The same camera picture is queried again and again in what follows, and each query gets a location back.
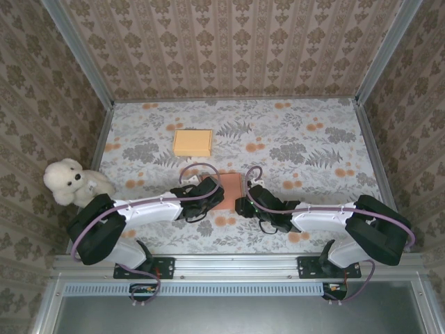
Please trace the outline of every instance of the white teddy bear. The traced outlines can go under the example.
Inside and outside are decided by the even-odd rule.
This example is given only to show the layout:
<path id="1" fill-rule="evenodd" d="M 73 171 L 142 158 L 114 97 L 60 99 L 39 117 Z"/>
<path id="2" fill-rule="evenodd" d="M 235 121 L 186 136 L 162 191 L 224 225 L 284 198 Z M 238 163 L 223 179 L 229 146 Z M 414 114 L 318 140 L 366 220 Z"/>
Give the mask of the white teddy bear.
<path id="1" fill-rule="evenodd" d="M 86 207 L 100 193 L 107 193 L 109 196 L 115 193 L 105 175 L 94 170 L 82 170 L 81 164 L 73 159 L 48 165 L 43 182 L 60 205 L 74 203 L 78 207 Z"/>

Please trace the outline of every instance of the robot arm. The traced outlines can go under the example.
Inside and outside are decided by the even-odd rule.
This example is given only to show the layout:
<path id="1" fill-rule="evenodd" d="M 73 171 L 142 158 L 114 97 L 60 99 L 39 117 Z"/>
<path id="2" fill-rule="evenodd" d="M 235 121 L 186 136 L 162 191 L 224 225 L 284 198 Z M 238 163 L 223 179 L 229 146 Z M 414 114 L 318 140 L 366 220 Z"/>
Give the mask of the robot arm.
<path id="1" fill-rule="evenodd" d="M 258 218 L 260 223 L 268 221 L 274 228 L 285 233 L 327 230 L 344 234 L 343 239 L 329 241 L 322 252 L 320 263 L 327 273 L 369 259 L 392 266 L 400 262 L 407 241 L 407 233 L 404 230 L 387 221 L 348 211 L 361 209 L 383 214 L 400 221 L 408 228 L 411 227 L 409 221 L 371 196 L 362 195 L 357 202 L 326 207 L 298 200 L 282 202 L 259 184 L 248 191 L 255 202 L 263 207 L 299 212 L 265 212 L 256 207 L 248 197 L 243 197 L 236 200 L 236 212 L 243 217 Z"/>
<path id="2" fill-rule="evenodd" d="M 130 269 L 139 267 L 151 255 L 145 245 L 133 239 L 121 238 L 121 234 L 138 226 L 157 221 L 185 219 L 194 223 L 205 217 L 207 212 L 224 199 L 224 189 L 200 200 L 180 201 L 181 198 L 195 198 L 210 193 L 217 186 L 212 177 L 205 178 L 197 186 L 189 184 L 171 189 L 160 196 L 140 200 L 111 200 L 107 194 L 96 196 L 67 227 L 68 235 L 74 242 L 85 228 L 100 214 L 114 207 L 123 207 L 110 213 L 96 224 L 81 240 L 77 252 L 84 264 L 96 264 L 102 260 L 124 264 Z M 163 202 L 162 198 L 178 198 L 178 201 Z M 140 206 L 137 202 L 150 202 Z"/>

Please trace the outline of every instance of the black motor joint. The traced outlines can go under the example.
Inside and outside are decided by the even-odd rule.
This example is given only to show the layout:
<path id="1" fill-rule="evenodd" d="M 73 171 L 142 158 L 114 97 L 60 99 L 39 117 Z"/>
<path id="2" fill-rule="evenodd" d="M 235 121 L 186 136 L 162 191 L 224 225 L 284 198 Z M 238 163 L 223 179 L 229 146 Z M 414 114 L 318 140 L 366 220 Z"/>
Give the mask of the black motor joint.
<path id="1" fill-rule="evenodd" d="M 173 188 L 171 193 L 175 194 L 178 198 L 191 198 L 203 196 L 210 193 L 215 187 L 218 186 L 215 179 L 212 177 L 206 177 L 197 186 L 189 184 L 181 188 Z M 207 215 L 211 209 L 220 204 L 224 200 L 224 189 L 219 186 L 218 190 L 211 196 L 203 198 L 201 200 L 189 200 L 181 202 L 183 207 L 181 214 L 177 218 L 186 219 L 188 223 L 196 223 L 201 221 Z"/>
<path id="2" fill-rule="evenodd" d="M 292 210 L 300 204 L 299 200 L 282 202 L 279 198 L 272 195 L 269 190 L 260 185 L 256 185 L 248 189 L 248 191 L 255 202 L 268 209 L 277 211 Z M 244 218 L 258 218 L 261 230 L 263 230 L 261 222 L 268 221 L 276 231 L 284 233 L 301 232 L 292 224 L 292 214 L 272 214 L 266 212 L 256 207 L 247 196 L 241 197 L 235 201 L 235 211 Z"/>

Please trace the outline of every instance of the wall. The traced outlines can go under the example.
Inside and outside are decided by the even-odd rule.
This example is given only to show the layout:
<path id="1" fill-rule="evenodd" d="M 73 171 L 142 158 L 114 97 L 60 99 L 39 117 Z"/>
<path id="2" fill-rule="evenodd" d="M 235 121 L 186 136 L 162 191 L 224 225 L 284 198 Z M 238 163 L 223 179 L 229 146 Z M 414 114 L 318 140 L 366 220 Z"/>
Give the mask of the wall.
<path id="1" fill-rule="evenodd" d="M 354 95 L 401 0 L 63 0 L 116 100 Z"/>
<path id="2" fill-rule="evenodd" d="M 33 323 L 74 208 L 42 176 L 64 157 L 89 166 L 104 110 L 39 1 L 0 1 L 0 333 Z"/>
<path id="3" fill-rule="evenodd" d="M 366 101 L 400 212 L 445 300 L 445 1 L 425 0 Z"/>

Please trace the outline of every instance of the floral mat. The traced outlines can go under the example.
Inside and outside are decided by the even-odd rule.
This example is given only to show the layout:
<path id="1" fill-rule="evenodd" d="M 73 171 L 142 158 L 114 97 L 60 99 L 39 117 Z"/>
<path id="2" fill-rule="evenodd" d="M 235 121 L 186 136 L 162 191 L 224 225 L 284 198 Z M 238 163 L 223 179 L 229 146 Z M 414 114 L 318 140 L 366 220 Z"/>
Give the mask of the floral mat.
<path id="1" fill-rule="evenodd" d="M 175 157 L 176 129 L 212 129 L 211 157 Z M 242 175 L 260 165 L 266 188 L 282 200 L 340 204 L 363 193 L 380 199 L 351 99 L 115 105 L 101 172 L 114 182 L 116 199 L 160 195 L 178 186 L 181 169 L 193 162 Z M 210 171 L 198 166 L 186 176 Z M 221 210 L 198 223 L 152 223 L 123 237 L 144 241 L 155 254 L 216 254 L 320 252 L 341 236 L 268 235 L 257 220 Z"/>

